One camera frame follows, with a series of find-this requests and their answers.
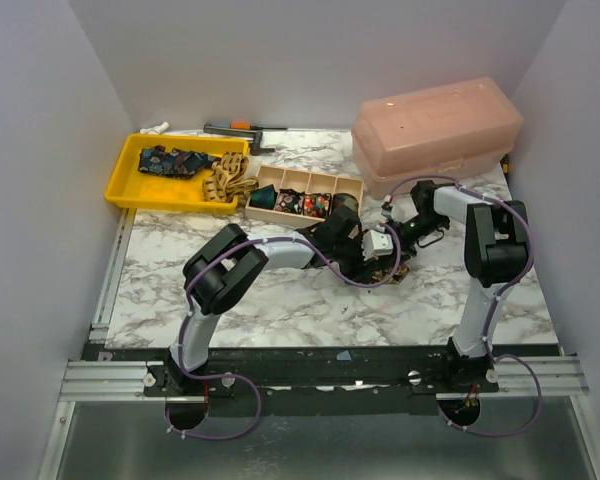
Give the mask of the paisley flamingo patterned tie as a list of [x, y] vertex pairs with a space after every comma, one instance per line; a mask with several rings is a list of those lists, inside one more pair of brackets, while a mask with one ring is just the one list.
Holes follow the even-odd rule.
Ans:
[[408, 274], [409, 267], [405, 264], [400, 264], [396, 271], [393, 271], [392, 267], [372, 271], [369, 275], [368, 283], [376, 284], [385, 281], [388, 285], [398, 285]]

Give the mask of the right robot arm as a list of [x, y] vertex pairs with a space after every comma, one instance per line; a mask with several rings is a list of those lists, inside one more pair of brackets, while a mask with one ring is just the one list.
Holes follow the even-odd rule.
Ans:
[[494, 357], [492, 339], [503, 302], [534, 262], [525, 205], [474, 192], [457, 182], [437, 184], [419, 177], [410, 192], [417, 215], [397, 220], [394, 195], [382, 209], [397, 228], [403, 251], [412, 253], [429, 234], [464, 225], [464, 265], [470, 277], [461, 321], [442, 355], [437, 377], [447, 389], [460, 392], [486, 377]]

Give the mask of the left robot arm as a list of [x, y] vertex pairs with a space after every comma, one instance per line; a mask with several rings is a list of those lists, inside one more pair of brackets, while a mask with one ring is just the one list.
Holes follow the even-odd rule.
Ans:
[[231, 223], [224, 226], [185, 264], [185, 317], [170, 347], [174, 363], [167, 382], [181, 395], [194, 393], [201, 381], [221, 379], [202, 374], [219, 320], [245, 296], [258, 276], [280, 269], [326, 267], [346, 284], [377, 287], [376, 260], [394, 261], [400, 253], [384, 225], [365, 230], [357, 213], [341, 206], [326, 220], [282, 234], [254, 236]]

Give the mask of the green feather rolled tie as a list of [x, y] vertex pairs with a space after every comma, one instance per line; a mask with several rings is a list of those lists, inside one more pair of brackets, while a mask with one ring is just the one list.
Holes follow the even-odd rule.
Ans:
[[353, 194], [346, 192], [335, 193], [332, 197], [331, 212], [335, 212], [340, 207], [346, 207], [354, 213], [359, 214], [360, 202]]

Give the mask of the red floral rolled tie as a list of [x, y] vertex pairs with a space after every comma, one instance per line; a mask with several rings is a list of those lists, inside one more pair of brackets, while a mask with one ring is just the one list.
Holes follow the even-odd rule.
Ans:
[[330, 193], [308, 193], [304, 197], [303, 215], [324, 219], [330, 213], [331, 201]]

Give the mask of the black floral rolled tie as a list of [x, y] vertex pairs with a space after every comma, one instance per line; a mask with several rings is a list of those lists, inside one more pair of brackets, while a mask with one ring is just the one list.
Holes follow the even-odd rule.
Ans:
[[274, 210], [282, 213], [301, 215], [304, 209], [305, 193], [294, 189], [280, 189]]

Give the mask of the wooden compartment organizer box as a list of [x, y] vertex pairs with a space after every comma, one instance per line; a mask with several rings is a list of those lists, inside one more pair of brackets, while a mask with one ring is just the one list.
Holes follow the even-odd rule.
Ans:
[[[279, 193], [281, 189], [291, 189], [304, 193], [305, 197], [314, 193], [329, 193], [331, 197], [337, 194], [348, 194], [357, 201], [358, 215], [361, 215], [365, 185], [360, 178], [283, 168], [273, 165], [261, 165], [258, 168], [256, 177], [260, 187], [271, 185], [276, 193]], [[309, 227], [315, 223], [324, 221], [324, 218], [305, 215], [302, 211], [299, 213], [288, 213], [274, 209], [259, 208], [253, 206], [251, 200], [248, 200], [245, 206], [245, 216], [252, 221], [268, 222], [291, 226], [293, 228]]]

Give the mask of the dark green rolled tie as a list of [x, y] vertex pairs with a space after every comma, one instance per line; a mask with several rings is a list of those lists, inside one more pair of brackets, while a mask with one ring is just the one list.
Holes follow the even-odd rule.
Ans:
[[251, 193], [249, 206], [262, 210], [273, 210], [277, 196], [278, 192], [273, 184], [260, 187]]

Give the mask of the pink translucent plastic box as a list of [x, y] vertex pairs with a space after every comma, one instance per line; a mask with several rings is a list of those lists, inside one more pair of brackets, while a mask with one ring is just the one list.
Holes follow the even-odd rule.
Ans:
[[369, 195], [380, 200], [408, 178], [488, 173], [513, 150], [523, 118], [489, 77], [413, 91], [360, 106], [352, 152]]

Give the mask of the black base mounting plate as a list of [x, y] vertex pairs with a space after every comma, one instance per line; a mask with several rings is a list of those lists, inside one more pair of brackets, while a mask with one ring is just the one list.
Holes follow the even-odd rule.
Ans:
[[198, 372], [223, 377], [209, 381], [182, 376], [165, 349], [89, 344], [81, 359], [105, 398], [161, 400], [182, 417], [434, 415], [443, 402], [556, 394], [572, 371], [555, 346], [496, 352], [485, 378], [451, 389], [437, 377], [443, 346], [213, 348]]

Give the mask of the beige beetle patterned tie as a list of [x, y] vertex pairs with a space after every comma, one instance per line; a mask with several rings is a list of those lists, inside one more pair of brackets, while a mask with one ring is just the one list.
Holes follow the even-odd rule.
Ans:
[[204, 199], [209, 202], [229, 203], [235, 197], [244, 197], [259, 188], [258, 179], [247, 174], [249, 157], [238, 152], [227, 152], [211, 163], [212, 174], [203, 180]]

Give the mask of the white plastic piece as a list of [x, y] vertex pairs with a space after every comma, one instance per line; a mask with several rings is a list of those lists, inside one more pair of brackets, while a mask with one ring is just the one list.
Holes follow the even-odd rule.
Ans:
[[170, 123], [167, 121], [164, 121], [164, 122], [162, 122], [158, 125], [152, 126], [152, 127], [141, 128], [139, 130], [139, 133], [145, 134], [145, 135], [162, 135], [169, 128], [170, 128]]

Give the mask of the yellow plastic tray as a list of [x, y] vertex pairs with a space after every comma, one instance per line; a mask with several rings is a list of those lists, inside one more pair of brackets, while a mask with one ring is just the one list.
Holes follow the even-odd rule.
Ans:
[[212, 171], [196, 173], [190, 180], [177, 180], [138, 171], [144, 149], [161, 145], [167, 151], [176, 148], [221, 157], [227, 152], [248, 153], [248, 143], [237, 138], [204, 136], [146, 135], [127, 137], [105, 191], [105, 199], [121, 208], [166, 210], [204, 214], [230, 215], [236, 212], [238, 200], [229, 203], [204, 199], [203, 180]]

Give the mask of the orange handled tool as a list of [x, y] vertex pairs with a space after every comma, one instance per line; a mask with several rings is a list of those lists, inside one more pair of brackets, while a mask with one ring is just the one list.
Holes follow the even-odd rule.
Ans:
[[288, 128], [284, 126], [261, 126], [256, 124], [250, 124], [247, 122], [229, 122], [227, 124], [216, 125], [207, 122], [203, 126], [203, 132], [216, 135], [229, 135], [229, 136], [251, 136], [256, 131], [287, 131]]

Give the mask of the aluminium rail frame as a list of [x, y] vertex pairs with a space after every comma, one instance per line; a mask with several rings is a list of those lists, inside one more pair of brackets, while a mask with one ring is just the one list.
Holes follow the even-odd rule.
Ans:
[[165, 349], [88, 345], [61, 385], [43, 479], [593, 479], [575, 402], [579, 362], [555, 343], [498, 344], [473, 424], [439, 414], [471, 388], [438, 373], [466, 301], [464, 218], [401, 284], [344, 286], [325, 270], [262, 274], [219, 329], [279, 320], [316, 336], [214, 348], [183, 377]]

